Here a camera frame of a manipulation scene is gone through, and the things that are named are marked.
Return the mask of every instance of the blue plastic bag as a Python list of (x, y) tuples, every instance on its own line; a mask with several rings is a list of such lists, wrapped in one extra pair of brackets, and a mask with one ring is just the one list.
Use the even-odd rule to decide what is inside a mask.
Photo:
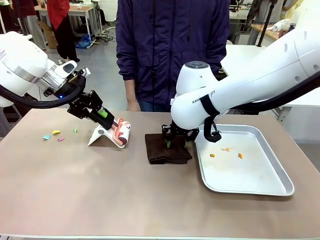
[(85, 49), (92, 44), (91, 38), (89, 34), (84, 35), (81, 39), (76, 43), (75, 47), (77, 49)]

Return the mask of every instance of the person in black pants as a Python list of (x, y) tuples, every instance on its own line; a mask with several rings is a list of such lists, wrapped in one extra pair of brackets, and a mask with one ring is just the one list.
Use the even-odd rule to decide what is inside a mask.
[(58, 43), (57, 51), (62, 61), (67, 62), (70, 59), (79, 62), (68, 15), (70, 9), (69, 0), (47, 0), (46, 8)]

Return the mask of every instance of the red garment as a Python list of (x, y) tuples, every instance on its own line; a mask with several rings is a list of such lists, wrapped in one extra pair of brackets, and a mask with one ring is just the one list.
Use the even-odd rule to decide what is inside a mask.
[[(21, 15), (23, 18), (27, 16), (36, 15), (35, 6), (32, 0), (19, 0)], [(17, 9), (17, 0), (12, 0), (12, 6), (15, 12), (15, 15), (19, 17)]]
[(54, 29), (57, 30), (70, 9), (69, 0), (47, 0), (46, 9)]

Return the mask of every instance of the jacket drawstring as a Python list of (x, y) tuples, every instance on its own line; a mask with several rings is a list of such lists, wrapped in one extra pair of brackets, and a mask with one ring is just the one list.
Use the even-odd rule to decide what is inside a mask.
[(149, 14), (150, 19), (155, 15), (154, 13), (155, 4), (156, 4), (156, 0), (151, 0), (151, 8), (150, 8), (150, 14)]
[(191, 24), (192, 24), (192, 2), (193, 0), (191, 0), (191, 5), (190, 5), (190, 20), (189, 20), (189, 33), (188, 33), (188, 37), (187, 40), (190, 40), (191, 37)]

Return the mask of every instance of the jacket zipper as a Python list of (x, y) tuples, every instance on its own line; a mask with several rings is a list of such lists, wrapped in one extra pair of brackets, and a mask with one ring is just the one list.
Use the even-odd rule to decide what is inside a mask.
[(168, 97), (167, 102), (170, 104), (171, 98), (171, 88), (172, 88), (172, 76), (171, 76), (171, 66), (172, 66), (172, 55), (173, 55), (173, 41), (175, 34), (175, 20), (176, 20), (176, 0), (173, 0), (173, 13), (171, 21), (171, 39), (170, 39), (170, 50), (169, 50), (169, 84), (168, 84)]

